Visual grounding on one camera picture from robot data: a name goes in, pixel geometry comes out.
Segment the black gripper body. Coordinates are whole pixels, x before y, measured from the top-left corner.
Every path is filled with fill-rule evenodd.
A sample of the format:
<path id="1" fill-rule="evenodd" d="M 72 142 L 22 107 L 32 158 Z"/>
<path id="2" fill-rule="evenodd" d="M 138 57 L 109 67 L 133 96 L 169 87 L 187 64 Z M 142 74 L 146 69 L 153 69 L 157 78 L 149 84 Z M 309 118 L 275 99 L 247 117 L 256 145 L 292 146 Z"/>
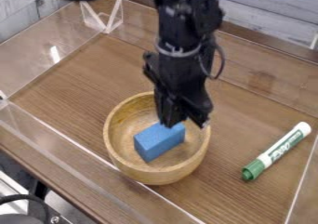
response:
<path id="1" fill-rule="evenodd" d="M 212 105 L 204 82 L 211 73 L 215 49 L 203 46 L 189 57 L 173 58 L 160 53 L 144 53 L 144 75 L 153 83 L 153 90 L 164 92 L 185 113 L 188 106 L 205 108 Z"/>

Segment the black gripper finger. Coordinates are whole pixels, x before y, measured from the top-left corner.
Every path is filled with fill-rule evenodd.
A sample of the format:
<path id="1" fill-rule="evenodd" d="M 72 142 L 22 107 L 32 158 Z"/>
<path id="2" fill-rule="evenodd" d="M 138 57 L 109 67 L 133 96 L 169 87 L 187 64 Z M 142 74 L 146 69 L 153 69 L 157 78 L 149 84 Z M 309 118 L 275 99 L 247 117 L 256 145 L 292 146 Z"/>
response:
<path id="1" fill-rule="evenodd" d="M 185 108 L 187 117 L 199 128 L 204 128 L 209 121 L 209 113 L 213 107 L 197 108 L 188 106 Z"/>
<path id="2" fill-rule="evenodd" d="M 153 90 L 153 98 L 160 124 L 167 128 L 172 128 L 176 124 L 183 122 L 185 113 L 177 106 L 175 100 L 157 89 Z"/>

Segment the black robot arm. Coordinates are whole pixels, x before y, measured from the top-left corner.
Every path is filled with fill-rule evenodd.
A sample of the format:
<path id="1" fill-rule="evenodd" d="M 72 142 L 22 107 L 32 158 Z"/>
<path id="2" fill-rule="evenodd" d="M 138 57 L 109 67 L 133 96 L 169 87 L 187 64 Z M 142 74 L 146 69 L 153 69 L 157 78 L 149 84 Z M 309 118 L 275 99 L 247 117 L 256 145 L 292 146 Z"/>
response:
<path id="1" fill-rule="evenodd" d="M 191 120 L 203 127 L 213 105 L 204 83 L 220 76 L 212 70 L 223 56 L 215 31 L 223 18 L 219 0 L 152 0 L 159 17 L 154 50 L 142 55 L 142 73 L 153 83 L 160 124 Z"/>

